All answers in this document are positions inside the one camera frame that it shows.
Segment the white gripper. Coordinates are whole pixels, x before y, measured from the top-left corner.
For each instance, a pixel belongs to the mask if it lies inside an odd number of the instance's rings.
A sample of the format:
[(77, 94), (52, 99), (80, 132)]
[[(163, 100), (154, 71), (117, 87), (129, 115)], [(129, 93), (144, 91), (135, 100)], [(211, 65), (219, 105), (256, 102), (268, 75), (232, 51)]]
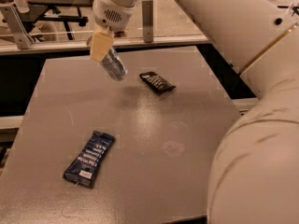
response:
[(93, 33), (91, 58), (101, 62), (114, 43), (113, 32), (124, 30), (135, 9), (135, 0), (93, 0), (94, 21), (102, 26)]

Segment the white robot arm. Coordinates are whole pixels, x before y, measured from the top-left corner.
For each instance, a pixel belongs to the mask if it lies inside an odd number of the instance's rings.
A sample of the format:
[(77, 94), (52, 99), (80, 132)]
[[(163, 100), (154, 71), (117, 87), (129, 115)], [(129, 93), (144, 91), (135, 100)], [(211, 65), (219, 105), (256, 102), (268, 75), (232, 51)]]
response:
[(267, 0), (175, 0), (230, 64), (234, 98), (257, 100), (223, 136), (207, 224), (299, 224), (297, 19)]

